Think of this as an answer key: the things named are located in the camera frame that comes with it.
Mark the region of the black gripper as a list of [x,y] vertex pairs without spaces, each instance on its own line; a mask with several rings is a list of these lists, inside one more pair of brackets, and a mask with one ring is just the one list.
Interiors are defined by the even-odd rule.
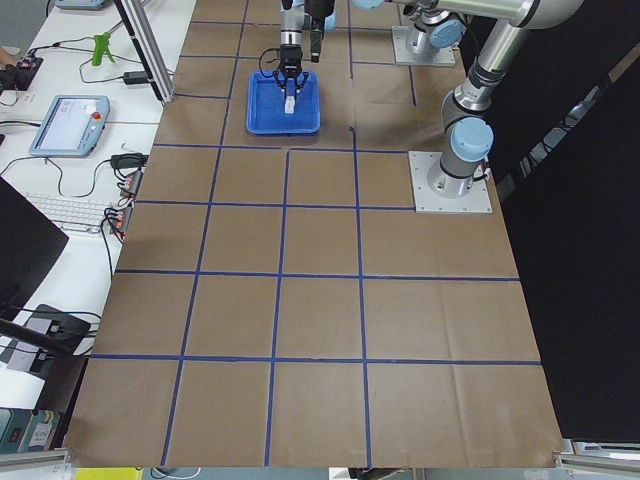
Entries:
[[304,9],[313,21],[324,21],[334,13],[335,0],[305,0]]
[[[312,17],[310,21],[310,59],[320,62],[324,38],[324,19]],[[295,91],[300,93],[305,87],[309,72],[302,69],[302,47],[298,44],[281,44],[279,47],[279,65],[272,71],[275,84],[281,91],[286,90],[286,78],[295,78]]]

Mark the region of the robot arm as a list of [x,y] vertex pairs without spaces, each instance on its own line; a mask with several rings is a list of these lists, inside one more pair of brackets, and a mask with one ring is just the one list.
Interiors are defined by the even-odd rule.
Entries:
[[440,160],[427,174],[427,183],[447,199],[465,196],[474,172],[492,147],[494,134],[483,116],[494,89],[505,77],[513,58],[531,30],[548,29],[569,19],[580,1],[407,1],[427,16],[444,13],[494,18],[493,27],[467,73],[465,81],[443,99],[446,137]]
[[295,98],[304,88],[308,77],[302,68],[304,24],[304,2],[282,1],[279,63],[273,76],[286,97]]

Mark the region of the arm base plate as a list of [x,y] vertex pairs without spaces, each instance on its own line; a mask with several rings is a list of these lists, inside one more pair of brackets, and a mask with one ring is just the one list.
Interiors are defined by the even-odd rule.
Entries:
[[478,166],[466,179],[447,175],[441,169],[440,152],[409,151],[414,208],[417,213],[491,214],[487,182]]
[[430,36],[413,26],[393,26],[392,41],[395,63],[398,65],[423,65],[453,67],[456,63],[451,46],[436,48]]

